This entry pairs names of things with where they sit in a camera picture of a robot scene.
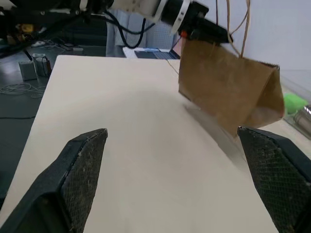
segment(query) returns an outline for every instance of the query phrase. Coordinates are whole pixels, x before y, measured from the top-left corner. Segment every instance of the white cable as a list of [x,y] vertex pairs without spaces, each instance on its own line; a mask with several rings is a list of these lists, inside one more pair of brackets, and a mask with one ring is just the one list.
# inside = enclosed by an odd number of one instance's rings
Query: white cable
[[0,93],[5,95],[21,95],[26,92],[35,92],[31,98],[43,96],[46,86],[34,87],[29,83],[11,84],[0,88]]

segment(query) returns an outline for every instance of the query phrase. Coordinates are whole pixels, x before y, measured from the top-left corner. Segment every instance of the white wall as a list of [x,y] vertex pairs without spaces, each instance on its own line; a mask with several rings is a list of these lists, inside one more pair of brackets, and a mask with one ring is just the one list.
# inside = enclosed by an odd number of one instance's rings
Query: white wall
[[[215,1],[198,0],[209,7],[215,20]],[[226,0],[218,0],[220,24],[226,26]],[[231,0],[231,25],[235,29],[246,11],[245,0]],[[241,48],[243,28],[234,34]],[[246,57],[280,64],[282,70],[311,69],[311,0],[252,0]]]

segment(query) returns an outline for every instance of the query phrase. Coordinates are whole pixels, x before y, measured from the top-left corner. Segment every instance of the desk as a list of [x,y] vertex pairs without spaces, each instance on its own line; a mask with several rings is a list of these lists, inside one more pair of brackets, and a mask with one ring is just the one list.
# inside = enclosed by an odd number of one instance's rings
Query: desk
[[68,140],[108,128],[85,233],[276,233],[243,155],[225,154],[192,109],[168,61],[58,56],[0,224]]

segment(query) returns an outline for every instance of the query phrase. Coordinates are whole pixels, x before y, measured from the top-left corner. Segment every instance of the paper bag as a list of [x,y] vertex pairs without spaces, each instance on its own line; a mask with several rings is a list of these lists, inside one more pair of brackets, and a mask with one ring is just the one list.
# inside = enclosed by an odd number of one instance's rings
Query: paper bag
[[284,114],[278,66],[239,58],[203,41],[186,41],[179,92],[232,136],[239,126],[262,127]]

